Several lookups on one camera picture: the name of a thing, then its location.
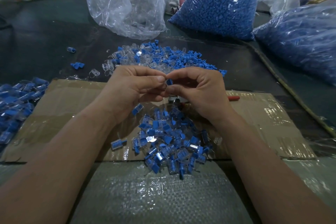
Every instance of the orange tool handle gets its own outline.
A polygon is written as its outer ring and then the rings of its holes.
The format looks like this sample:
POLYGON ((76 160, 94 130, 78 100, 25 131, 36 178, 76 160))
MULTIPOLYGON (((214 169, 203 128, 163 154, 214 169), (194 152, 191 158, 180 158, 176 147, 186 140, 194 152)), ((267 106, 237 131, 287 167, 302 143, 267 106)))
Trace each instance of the orange tool handle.
POLYGON ((240 99, 240 96, 228 96, 229 101, 237 101, 240 99))

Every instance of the cardboard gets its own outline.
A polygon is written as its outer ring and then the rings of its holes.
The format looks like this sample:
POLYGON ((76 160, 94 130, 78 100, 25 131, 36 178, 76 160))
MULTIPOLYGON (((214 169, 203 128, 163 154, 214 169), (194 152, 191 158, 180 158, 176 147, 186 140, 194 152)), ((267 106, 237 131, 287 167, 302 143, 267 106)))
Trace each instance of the cardboard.
MULTIPOLYGON (((90 104, 104 86, 103 82, 53 80, 34 112, 6 147, 1 160, 29 161, 73 116, 90 104)), ((278 156, 291 159, 316 158, 300 131, 271 94, 238 91, 228 91, 227 94, 241 97, 239 101, 230 102, 233 108, 245 118, 253 131, 259 134, 278 156)), ((137 126, 141 117, 158 106, 168 109, 170 107, 167 99, 160 103, 145 103, 140 114, 137 116, 130 114, 124 122, 113 128, 97 160, 143 160, 143 152, 135 156, 131 140, 140 130, 137 126), (112 151, 110 143, 118 138, 126 139, 127 144, 121 149, 112 151)), ((195 122, 198 129, 208 130, 211 140, 220 137, 216 129, 199 116, 191 105, 186 105, 183 111, 195 122)), ((209 157, 229 158, 224 143, 214 145, 214 154, 210 154, 209 157)))

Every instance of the pile of blue plastic parts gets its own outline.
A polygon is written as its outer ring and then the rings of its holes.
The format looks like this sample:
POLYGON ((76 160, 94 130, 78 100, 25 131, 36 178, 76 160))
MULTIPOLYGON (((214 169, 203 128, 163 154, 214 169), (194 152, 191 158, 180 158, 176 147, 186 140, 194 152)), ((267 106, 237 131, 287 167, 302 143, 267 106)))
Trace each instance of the pile of blue plastic parts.
MULTIPOLYGON (((164 73, 179 68, 196 66, 205 69, 217 70, 217 67, 210 65, 206 60, 201 59, 202 54, 194 51, 182 50, 177 47, 161 47, 159 40, 141 44, 124 45, 118 47, 118 51, 111 54, 105 63, 102 64, 105 75, 111 75, 115 66, 119 65, 143 65, 153 69, 160 70, 164 73)), ((224 76, 226 70, 219 70, 224 76)))
MULTIPOLYGON (((142 108, 138 104, 132 111, 133 115, 142 108)), ((139 154, 140 150, 145 152, 145 164, 155 174, 167 166, 171 175, 179 174, 182 180, 185 174, 195 170, 196 162, 204 164, 206 154, 212 150, 206 130, 200 132, 177 106, 170 112, 156 108, 153 117, 145 114, 139 127, 141 131, 138 137, 132 139, 132 148, 135 154, 139 154)), ((125 142, 120 139, 112 142, 112 150, 122 147, 125 142)))
POLYGON ((0 145, 9 143, 48 85, 48 81, 35 77, 32 81, 24 80, 14 86, 0 86, 0 145))

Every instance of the person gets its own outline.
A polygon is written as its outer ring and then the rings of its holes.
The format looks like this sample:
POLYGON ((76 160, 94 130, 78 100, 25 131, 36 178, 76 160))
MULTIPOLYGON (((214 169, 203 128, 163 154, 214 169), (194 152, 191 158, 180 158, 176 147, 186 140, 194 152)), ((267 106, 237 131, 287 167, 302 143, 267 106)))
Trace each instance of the person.
POLYGON ((188 67, 166 75, 144 66, 118 67, 98 97, 2 185, 1 223, 65 223, 111 129, 138 103, 169 94, 189 100, 225 138, 263 223, 335 223, 331 210, 233 110, 219 72, 188 67))

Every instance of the forearm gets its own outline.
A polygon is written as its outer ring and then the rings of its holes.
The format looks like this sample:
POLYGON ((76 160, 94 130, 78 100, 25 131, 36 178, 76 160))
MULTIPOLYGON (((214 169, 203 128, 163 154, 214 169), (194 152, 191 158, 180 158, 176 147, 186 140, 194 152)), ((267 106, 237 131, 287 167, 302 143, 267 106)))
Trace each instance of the forearm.
POLYGON ((214 122, 263 223, 335 223, 329 208, 233 109, 214 122))
POLYGON ((91 104, 0 188, 2 223, 65 223, 80 187, 114 126, 91 104))

